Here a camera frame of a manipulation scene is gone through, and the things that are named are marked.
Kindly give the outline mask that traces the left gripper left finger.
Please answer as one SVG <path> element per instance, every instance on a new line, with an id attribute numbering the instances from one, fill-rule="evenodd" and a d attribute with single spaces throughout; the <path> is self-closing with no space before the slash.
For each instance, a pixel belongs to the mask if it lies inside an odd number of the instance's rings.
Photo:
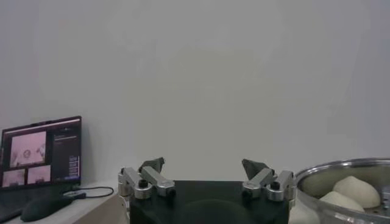
<path id="1" fill-rule="evenodd" d="M 153 189 L 155 189 L 158 196 L 175 197 L 175 182 L 161 175 L 164 164 L 165 159 L 159 157 L 143 162 L 137 170 L 132 167 L 123 167 L 118 172 L 118 194 L 124 198 L 147 200 L 151 198 Z"/>

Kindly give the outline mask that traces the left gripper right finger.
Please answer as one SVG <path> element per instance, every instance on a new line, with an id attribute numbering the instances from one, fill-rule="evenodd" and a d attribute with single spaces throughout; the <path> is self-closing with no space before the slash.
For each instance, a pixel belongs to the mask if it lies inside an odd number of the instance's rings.
<path id="1" fill-rule="evenodd" d="M 247 181 L 242 183 L 242 196 L 245 200 L 251 201 L 260 198 L 263 194 L 270 201 L 294 201 L 296 197 L 296 186 L 294 174 L 291 171 L 283 170 L 279 174 L 265 163 L 243 159 L 241 161 Z"/>

